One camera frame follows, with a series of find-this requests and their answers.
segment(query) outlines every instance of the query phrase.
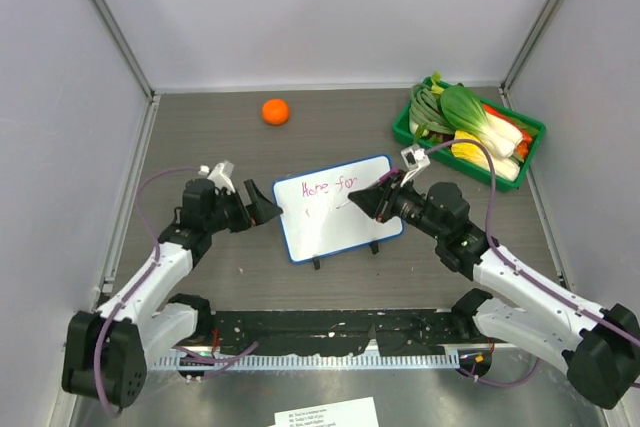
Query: white wall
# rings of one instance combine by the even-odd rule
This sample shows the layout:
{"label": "white wall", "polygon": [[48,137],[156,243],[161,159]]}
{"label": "white wall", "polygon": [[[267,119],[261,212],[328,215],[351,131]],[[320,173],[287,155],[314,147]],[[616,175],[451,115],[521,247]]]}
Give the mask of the white wall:
{"label": "white wall", "polygon": [[0,418],[48,424],[145,101],[88,0],[0,0]]}
{"label": "white wall", "polygon": [[156,88],[494,81],[544,0],[107,0]]}
{"label": "white wall", "polygon": [[638,0],[565,0],[513,89],[549,128],[533,169],[569,280],[638,316],[639,31]]}

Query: green basket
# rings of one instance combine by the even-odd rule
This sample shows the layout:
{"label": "green basket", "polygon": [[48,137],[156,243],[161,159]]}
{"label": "green basket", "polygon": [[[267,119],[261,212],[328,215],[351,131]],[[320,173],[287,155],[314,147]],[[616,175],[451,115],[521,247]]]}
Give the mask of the green basket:
{"label": "green basket", "polygon": [[[427,77],[426,79],[424,79],[424,83],[427,85],[431,85],[431,77]],[[444,88],[450,87],[449,84],[446,84],[444,82],[439,82],[438,85],[441,85]],[[539,130],[538,135],[531,143],[527,160],[520,167],[520,173],[518,174],[518,178],[515,181],[510,182],[508,180],[503,179],[502,177],[496,177],[496,189],[502,192],[508,192],[509,190],[517,189],[518,187],[520,187],[520,185],[522,185],[522,182],[524,182],[524,179],[527,175],[527,171],[529,170],[529,166],[531,165],[531,159],[536,153],[536,150],[538,150],[538,145],[540,145],[540,141],[542,141],[542,138],[544,137],[544,133],[547,130],[547,128],[542,122],[534,120],[531,117],[527,117],[526,115],[518,114],[516,112],[513,112],[512,110],[505,109],[504,107],[500,105],[496,105],[493,102],[488,101],[487,99],[481,98],[480,100],[482,100],[482,102],[484,102],[485,104],[490,105],[496,111],[500,112],[506,117],[512,117],[514,119],[518,119]],[[409,131],[409,107],[410,106],[411,106],[411,101],[409,101],[409,103],[407,104],[407,107],[404,109],[402,114],[400,114],[400,116],[393,123],[394,137],[398,142],[400,142],[403,145],[411,145],[414,143],[413,134]],[[426,141],[425,139],[420,139],[418,141],[418,144],[426,148],[434,146],[434,144]],[[482,183],[485,183],[487,185],[491,183],[491,174],[489,173],[489,171],[483,169],[482,167],[478,167],[477,165],[472,164],[471,162],[467,162],[466,160],[455,158],[451,153],[451,150],[449,149],[442,149],[437,152],[434,152],[433,154],[431,154],[431,157],[433,157],[436,160],[439,160],[440,162],[442,162],[445,165],[448,165],[449,167],[453,167],[454,169],[459,170],[464,174],[467,174],[469,177],[473,177],[474,179],[479,180]]]}

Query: paper label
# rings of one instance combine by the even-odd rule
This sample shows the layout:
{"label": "paper label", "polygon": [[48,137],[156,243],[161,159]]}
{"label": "paper label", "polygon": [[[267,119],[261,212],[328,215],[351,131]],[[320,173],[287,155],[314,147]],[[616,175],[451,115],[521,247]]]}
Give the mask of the paper label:
{"label": "paper label", "polygon": [[373,397],[278,412],[275,427],[379,427]]}

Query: white whiteboard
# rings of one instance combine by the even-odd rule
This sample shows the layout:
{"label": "white whiteboard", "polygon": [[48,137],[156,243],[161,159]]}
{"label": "white whiteboard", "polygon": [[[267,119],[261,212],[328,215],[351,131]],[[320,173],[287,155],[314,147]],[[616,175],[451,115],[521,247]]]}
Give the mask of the white whiteboard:
{"label": "white whiteboard", "polygon": [[337,209],[353,190],[364,189],[391,169],[386,155],[368,157],[316,170],[273,183],[291,262],[298,263],[396,237],[404,226],[399,218],[380,224],[355,204]]}

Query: marker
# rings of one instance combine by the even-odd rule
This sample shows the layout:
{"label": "marker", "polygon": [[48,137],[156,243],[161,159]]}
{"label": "marker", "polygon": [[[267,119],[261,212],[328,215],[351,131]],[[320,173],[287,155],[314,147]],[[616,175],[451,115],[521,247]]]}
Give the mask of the marker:
{"label": "marker", "polygon": [[[368,186],[365,187],[365,189],[370,188],[371,186],[379,183],[379,182],[384,182],[385,180],[387,180],[389,177],[391,177],[392,175],[396,174],[398,172],[398,169],[391,169],[389,172],[387,172],[386,174],[384,174],[382,177],[380,177],[378,180],[376,180],[374,183],[369,184]],[[347,205],[351,204],[352,202],[347,198],[347,200],[345,200],[344,202],[342,202],[340,205],[338,205],[338,207],[336,207],[336,210],[341,209],[342,207],[346,207]]]}

